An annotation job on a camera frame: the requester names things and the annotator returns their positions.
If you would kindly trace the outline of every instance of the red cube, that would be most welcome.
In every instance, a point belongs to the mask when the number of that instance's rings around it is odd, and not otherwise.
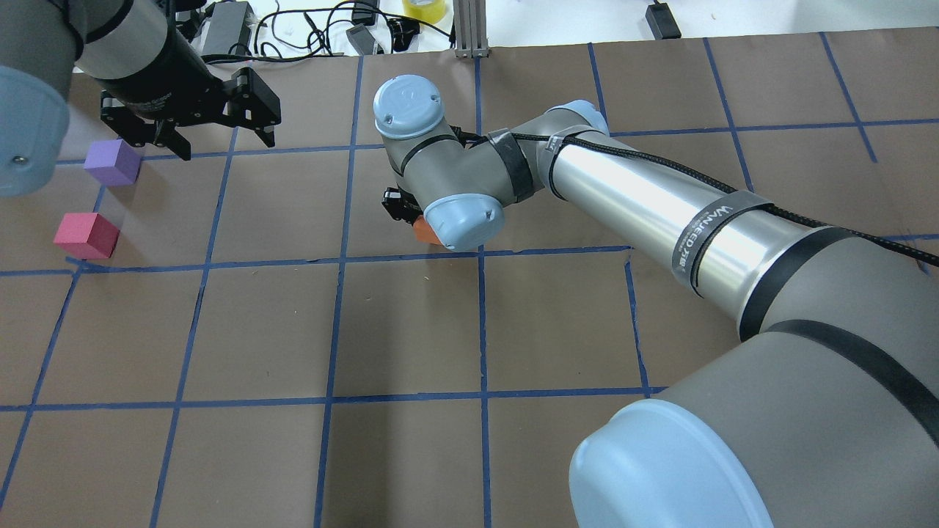
[[[110,258],[120,229],[96,212],[67,212],[55,245],[76,258]]]

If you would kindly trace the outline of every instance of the grid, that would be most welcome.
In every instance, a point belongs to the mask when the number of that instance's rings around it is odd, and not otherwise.
[[[829,123],[803,123],[803,124],[779,124],[779,125],[760,125],[760,126],[736,126],[733,118],[733,113],[731,106],[728,103],[728,98],[725,93],[724,85],[722,83],[720,72],[718,71],[717,63],[715,61],[714,53],[711,47],[711,41],[709,39],[703,39],[700,41],[700,45],[703,47],[706,52],[709,67],[714,76],[714,82],[716,89],[719,93],[720,100],[723,106],[723,111],[726,116],[727,126],[726,127],[708,127],[708,128],[685,128],[685,129],[665,129],[665,130],[643,130],[643,131],[630,131],[630,132],[614,132],[611,135],[613,137],[636,137],[636,136],[647,136],[647,135],[674,135],[674,134],[691,134],[691,133],[718,133],[718,132],[728,132],[731,135],[734,149],[743,173],[744,180],[746,182],[747,188],[750,191],[757,191],[754,187],[752,178],[750,176],[749,169],[747,167],[747,159],[744,154],[744,149],[742,147],[738,132],[754,132],[754,131],[787,131],[787,130],[811,130],[811,129],[857,129],[860,137],[864,143],[864,146],[870,156],[870,160],[873,163],[877,163],[878,159],[875,153],[875,150],[871,144],[871,141],[868,138],[867,130],[870,128],[877,127],[893,127],[893,126],[903,126],[903,125],[920,125],[920,124],[936,124],[939,123],[939,118],[920,118],[920,119],[894,119],[894,120],[862,120],[858,114],[856,108],[854,107],[854,102],[852,100],[850,87],[845,82],[841,71],[839,69],[838,62],[836,61],[835,55],[831,50],[829,45],[828,37],[826,34],[819,34],[821,44],[824,47],[825,53],[828,60],[830,61],[830,66],[833,74],[838,80],[839,86],[843,93],[844,99],[850,108],[851,114],[854,118],[853,121],[843,121],[843,122],[829,122]],[[596,89],[596,98],[598,101],[598,106],[601,113],[604,116],[607,116],[607,106],[603,94],[603,87],[601,84],[601,71],[597,66],[596,54],[594,51],[594,46],[589,44],[587,46],[588,58],[590,60],[590,68],[593,73],[593,81]],[[7,276],[34,276],[34,275],[70,275],[71,283],[66,294],[65,301],[62,304],[61,311],[55,322],[54,328],[52,330],[51,337],[49,338],[49,344],[46,349],[45,355],[42,360],[42,368],[40,370],[35,388],[32,393],[31,401],[28,405],[4,405],[0,406],[0,412],[25,412],[23,424],[19,433],[19,437],[16,441],[12,458],[9,461],[8,469],[5,474],[3,481],[3,487],[0,489],[0,507],[3,506],[5,501],[10,482],[13,479],[17,467],[17,462],[19,455],[21,453],[24,439],[28,433],[30,423],[37,412],[50,412],[50,411],[86,411],[86,410],[95,410],[95,409],[121,409],[121,410],[130,410],[130,409],[167,409],[172,410],[172,420],[169,427],[169,432],[166,439],[165,450],[162,458],[162,466],[160,471],[159,483],[157,487],[156,497],[154,499],[150,526],[155,527],[157,521],[160,517],[161,505],[162,505],[162,496],[166,483],[167,471],[169,468],[170,460],[173,456],[174,440],[176,437],[177,423],[179,420],[179,413],[182,409],[193,409],[193,408],[224,408],[224,407],[261,407],[261,406],[296,406],[296,405],[316,405],[322,406],[323,413],[323,427],[321,435],[321,445],[319,452],[319,468],[316,479],[316,497],[312,500],[312,508],[315,512],[315,521],[314,526],[320,526],[323,522],[323,504],[324,504],[324,488],[327,477],[327,460],[330,452],[330,430],[331,430],[331,419],[332,419],[332,410],[335,405],[345,405],[345,404],[356,404],[356,403],[367,403],[367,402],[395,402],[395,401],[427,401],[427,400],[478,400],[480,402],[480,421],[481,421],[481,430],[482,430],[482,488],[483,488],[483,519],[485,526],[492,526],[492,491],[490,485],[490,454],[489,454],[489,400],[493,398],[521,398],[521,397],[563,397],[563,396],[604,396],[604,395],[641,395],[645,397],[650,397],[658,392],[661,392],[666,387],[664,386],[653,386],[649,382],[649,376],[647,373],[646,365],[642,355],[641,340],[639,335],[639,326],[637,324],[637,296],[636,288],[633,278],[632,263],[627,261],[623,267],[624,279],[626,283],[626,288],[629,295],[629,306],[630,306],[630,315],[633,323],[633,334],[635,338],[635,349],[636,349],[636,361],[639,365],[639,374],[641,379],[641,386],[636,387],[598,387],[598,388],[588,388],[588,389],[545,389],[545,390],[500,390],[500,391],[490,391],[488,388],[488,369],[487,369],[487,358],[486,358],[486,288],[485,288],[485,270],[486,262],[491,258],[505,258],[505,257],[518,257],[518,256],[532,256],[532,255],[565,255],[565,254],[589,254],[589,253],[617,253],[625,252],[629,250],[627,245],[610,245],[610,246],[593,246],[593,247],[569,247],[569,248],[544,248],[544,249],[527,249],[522,251],[511,251],[511,250],[488,250],[481,246],[475,252],[466,252],[466,253],[440,253],[440,254],[407,254],[407,255],[392,255],[392,256],[348,256],[348,231],[349,231],[349,222],[350,222],[350,204],[352,200],[352,181],[353,173],[355,170],[355,160],[356,153],[359,150],[368,150],[368,149],[377,149],[382,148],[382,145],[357,145],[357,133],[359,126],[359,112],[360,112],[360,102],[362,98],[362,67],[363,59],[360,57],[357,67],[356,75],[356,87],[355,87],[355,97],[354,97],[354,106],[353,106],[353,116],[352,116],[352,129],[351,135],[349,137],[348,145],[343,146],[331,146],[331,147],[311,147],[311,148],[274,148],[269,150],[241,150],[238,151],[235,149],[236,141],[238,138],[238,131],[233,131],[231,135],[231,140],[229,143],[228,150],[226,152],[209,152],[209,153],[198,153],[194,154],[194,158],[225,158],[224,172],[222,176],[221,187],[218,192],[218,200],[215,206],[214,216],[212,220],[211,230],[208,238],[208,247],[206,250],[205,259],[202,263],[198,264],[189,264],[189,265],[178,265],[178,266],[147,266],[147,267],[108,267],[99,264],[93,264],[89,262],[84,262],[80,260],[75,260],[72,258],[67,258],[67,262],[72,265],[74,268],[62,268],[62,269],[45,269],[45,270],[26,270],[26,271],[4,271],[0,272],[0,277]],[[474,63],[474,77],[475,77],[475,106],[476,106],[476,119],[475,119],[475,128],[477,133],[483,132],[483,108],[485,104],[485,94],[483,93],[482,87],[482,73],[481,73],[481,63],[480,59],[476,58]],[[238,156],[253,156],[259,154],[276,154],[276,153],[295,153],[295,152],[319,152],[319,151],[343,151],[348,153],[348,164],[347,164],[347,173],[346,173],[346,196],[345,196],[345,206],[344,206],[344,216],[342,224],[342,242],[340,254],[337,258],[320,258],[315,260],[254,260],[254,261],[225,261],[225,262],[216,262],[212,259],[213,249],[215,245],[215,238],[218,231],[220,216],[223,210],[223,203],[225,198],[226,186],[228,183],[229,171],[231,169],[232,160]],[[172,156],[146,156],[146,160],[162,160],[162,159],[171,159]],[[60,164],[77,164],[82,163],[82,160],[65,160],[59,162]],[[98,211],[102,199],[104,197],[105,189],[100,188],[98,196],[94,204],[94,211]],[[889,239],[894,241],[935,241],[939,240],[939,233],[921,233],[921,234],[894,234],[888,236]],[[479,303],[479,353],[480,353],[480,385],[478,391],[470,392],[439,392],[439,393],[418,393],[418,394],[389,394],[389,395],[370,395],[370,396],[337,396],[334,394],[335,389],[335,371],[336,371],[336,362],[338,354],[338,345],[339,345],[339,329],[340,321],[342,316],[342,306],[343,306],[343,293],[344,293],[344,281],[346,276],[346,264],[348,263],[360,263],[360,262],[390,262],[390,261],[406,261],[406,260],[422,260],[422,259],[475,259],[478,266],[478,303]],[[230,269],[230,268],[247,268],[247,267],[262,267],[262,266],[306,266],[306,265],[336,265],[338,267],[338,276],[337,276],[337,289],[335,296],[335,303],[333,307],[333,318],[332,318],[332,335],[331,335],[331,346],[330,346],[330,357],[329,357],[329,371],[327,377],[327,389],[326,395],[323,397],[298,397],[298,398],[262,398],[262,399],[237,399],[237,400],[196,400],[196,401],[187,401],[184,399],[184,389],[186,386],[187,375],[189,371],[189,364],[192,357],[192,347],[196,336],[196,330],[199,324],[200,312],[202,310],[203,298],[205,295],[206,287],[208,284],[209,277],[213,270],[220,269]],[[40,404],[38,402],[40,392],[42,390],[43,382],[45,381],[45,375],[49,367],[50,361],[53,358],[54,350],[56,346],[56,341],[58,339],[59,331],[62,327],[63,320],[65,319],[68,311],[69,305],[72,299],[72,295],[75,291],[76,286],[84,275],[89,274],[100,274],[100,273],[162,273],[162,272],[194,272],[200,271],[201,280],[199,283],[198,295],[195,302],[195,307],[192,312],[192,324],[189,330],[188,338],[186,341],[186,348],[183,357],[183,364],[181,372],[179,375],[178,386],[176,397],[173,400],[169,401],[141,401],[141,402],[101,402],[101,403],[60,403],[60,404]]]

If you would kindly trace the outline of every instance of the wire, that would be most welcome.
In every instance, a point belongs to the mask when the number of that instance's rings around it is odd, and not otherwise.
[[[512,136],[518,141],[547,141],[550,139],[550,137],[546,135],[533,135],[533,134],[526,134],[526,133],[513,133]],[[598,143],[593,143],[593,142],[586,141],[584,139],[579,139],[579,138],[572,137],[572,136],[568,136],[564,138],[562,148],[565,145],[573,145],[575,147],[586,148],[594,152],[599,152],[601,154],[609,154],[611,156],[618,156],[621,158],[633,158],[633,159],[638,159],[638,160],[644,160],[650,163],[656,163],[659,165],[666,166],[670,169],[676,170],[687,176],[690,176],[691,178],[696,179],[697,181],[700,181],[701,183],[705,183],[711,187],[714,187],[715,189],[718,189],[719,191],[723,193],[730,194],[730,193],[737,191],[736,188],[722,181],[713,179],[702,172],[699,172],[693,168],[684,166],[681,163],[672,161],[668,158],[663,158],[661,156],[656,156],[654,154],[649,154],[646,152],[639,152],[637,150],[630,150],[628,148],[616,148],[616,147],[610,147],[608,145],[600,145]],[[790,210],[785,210],[775,205],[768,206],[764,210],[766,212],[769,212],[770,214],[774,214],[778,216],[779,218],[788,220],[795,224],[804,225],[806,227],[815,228],[815,227],[825,227],[825,226],[831,225],[831,224],[826,224],[825,222],[820,222],[818,220],[813,220],[811,218],[808,218],[807,216],[802,216],[801,214],[794,213]],[[843,229],[855,235],[856,237],[862,238],[866,241],[871,241],[885,249],[888,249],[895,253],[899,253],[904,256],[915,258],[916,260],[920,260],[931,266],[939,268],[939,256],[937,255],[933,255],[932,253],[927,253],[925,251],[921,251],[916,248],[903,245],[901,243],[889,241],[881,237],[869,235],[861,231],[855,231],[853,229],[848,229],[846,227],[843,227]]]
[[[278,58],[284,58],[284,54],[282,54],[281,51],[277,49],[277,46],[271,44],[270,42],[261,42],[261,55],[262,56],[268,56],[268,54],[264,53],[264,46],[270,46],[271,48],[274,49],[275,52],[277,52]]]
[[[332,8],[278,9],[278,10],[272,12],[272,13],[269,13],[269,14],[263,16],[263,17],[258,21],[257,26],[258,26],[258,28],[260,28],[262,25],[264,25],[264,22],[266,22],[268,19],[273,19],[273,18],[277,17],[278,15],[286,15],[286,14],[290,14],[290,13],[329,13],[329,16],[328,16],[328,18],[327,18],[326,29],[325,29],[324,31],[319,32],[319,33],[321,34],[321,37],[319,37],[319,40],[320,40],[320,43],[321,43],[321,46],[322,46],[322,47],[318,50],[318,51],[323,51],[323,50],[325,50],[328,56],[334,56],[334,53],[332,52],[332,46],[331,46],[331,40],[330,40],[330,34],[329,34],[329,28],[330,28],[330,26],[332,26],[334,23],[340,23],[340,22],[352,23],[352,22],[349,21],[349,20],[333,21],[333,20],[332,20],[332,16],[333,16],[337,11],[352,11],[352,10],[360,9],[360,10],[364,10],[364,11],[368,11],[368,12],[373,12],[373,13],[376,13],[377,15],[381,16],[382,18],[385,19],[385,24],[386,24],[386,25],[387,25],[389,19],[409,20],[409,21],[414,21],[414,22],[419,23],[419,24],[421,24],[421,25],[430,27],[430,28],[433,29],[434,31],[436,31],[436,32],[440,33],[441,35],[443,35],[444,37],[449,37],[449,36],[450,36],[449,33],[447,33],[446,31],[443,31],[442,29],[440,29],[439,27],[436,27],[435,25],[433,25],[433,24],[431,24],[431,23],[427,23],[427,22],[425,22],[425,21],[423,21],[423,20],[411,18],[411,17],[409,17],[409,16],[399,15],[399,14],[394,14],[394,13],[389,13],[389,12],[386,12],[386,11],[382,11],[381,9],[378,9],[378,8],[372,8],[372,7],[370,7],[370,6],[357,5],[356,7],[345,7],[345,6],[353,6],[353,5],[356,5],[356,4],[357,4],[356,0],[344,0],[343,2],[340,2],[340,3],[336,4],[336,5],[335,5],[334,7],[332,7]],[[271,33],[273,33],[273,22],[271,22]],[[259,46],[258,46],[258,38],[259,38],[259,35],[260,35],[260,31],[259,31],[259,30],[256,30],[256,31],[254,32],[254,39],[253,39],[253,44],[252,44],[252,46],[253,46],[253,48],[254,48],[254,53],[255,53],[255,54],[259,54],[259,53],[260,53],[260,49],[259,49]],[[308,36],[308,37],[307,37],[307,42],[310,44],[310,46],[308,46],[307,49],[310,49],[310,48],[313,47],[313,44],[312,44],[312,42],[310,41],[310,39],[311,39],[311,37]]]
[[[232,51],[236,50],[239,46],[242,47],[242,48],[244,48],[245,53],[249,54],[249,53],[251,52],[251,48],[248,47],[248,44],[242,44],[241,42],[235,42],[234,44],[232,44],[231,46],[228,47],[228,53],[232,53]]]
[[[304,46],[298,46],[298,45],[296,45],[296,44],[294,44],[294,43],[292,43],[292,42],[289,42],[289,41],[287,41],[287,40],[285,40],[285,39],[281,39],[280,37],[277,36],[277,30],[274,28],[274,25],[277,24],[277,15],[281,12],[281,2],[280,2],[280,0],[274,0],[274,4],[277,5],[277,10],[274,11],[274,16],[270,18],[270,35],[274,38],[274,40],[277,40],[278,42],[282,43],[283,45],[290,46],[291,48],[293,48],[293,49],[295,49],[295,50],[306,50],[306,51],[310,51],[310,49],[313,47],[313,45],[310,44],[310,37],[309,37],[309,36],[306,38],[307,45],[306,45],[305,47],[304,47]]]
[[[287,63],[287,62],[300,62],[301,60],[306,60],[308,58],[318,57],[318,56],[329,56],[324,54],[319,54],[318,52],[313,52],[311,54],[299,55],[299,56],[289,56],[289,57],[270,57],[263,55],[229,55],[229,54],[210,54],[202,55],[202,61],[206,64],[230,64],[233,62],[245,62],[248,60],[253,60],[256,62],[272,62],[272,63]]]

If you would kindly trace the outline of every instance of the black band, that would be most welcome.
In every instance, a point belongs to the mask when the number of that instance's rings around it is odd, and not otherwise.
[[[408,162],[410,162],[410,159],[413,158],[415,154],[417,154],[418,152],[426,148],[428,145],[433,145],[437,143],[437,141],[457,141],[457,139],[456,139],[456,136],[454,136],[453,134],[446,134],[446,133],[428,137],[427,139],[423,140],[421,143],[418,143],[417,145],[415,145],[414,148],[412,148],[411,150],[408,151],[407,154],[405,154],[405,157],[401,160],[401,168],[399,169],[400,172],[398,174],[400,174],[403,177],[405,175],[405,167],[408,166]]]
[[[124,0],[124,3],[120,5],[117,13],[108,19],[108,22],[104,23],[101,27],[96,27],[88,32],[86,37],[87,42],[90,44],[117,29],[120,23],[124,22],[124,19],[127,18],[127,14],[131,12],[131,6],[133,6],[133,2],[134,0]]]
[[[509,129],[491,132],[488,135],[489,143],[502,158],[509,179],[512,181],[512,193],[516,203],[530,198],[534,194],[534,179],[531,177],[531,168],[522,147],[518,145]]]
[[[855,364],[895,397],[939,447],[939,398],[883,349],[857,334],[814,320],[782,321],[766,331],[804,337]]]
[[[831,244],[853,236],[837,227],[820,229],[793,244],[786,253],[777,258],[747,299],[744,313],[740,317],[740,339],[746,341],[760,332],[770,305],[803,264]]]
[[[65,26],[69,29],[71,37],[75,40],[75,60],[81,58],[82,53],[85,51],[85,38],[82,35],[82,31],[77,27],[76,21],[72,20],[72,15],[74,11],[71,8],[72,0],[46,0],[52,4],[56,9],[62,13],[62,22],[65,23]]]
[[[750,191],[725,194],[702,209],[682,231],[671,252],[671,272],[678,282],[698,296],[698,268],[701,257],[724,225],[741,214],[771,206],[772,202]]]

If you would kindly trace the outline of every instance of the metal frame post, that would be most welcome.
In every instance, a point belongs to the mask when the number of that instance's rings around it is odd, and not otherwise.
[[[454,0],[456,57],[489,56],[485,37],[485,0]]]

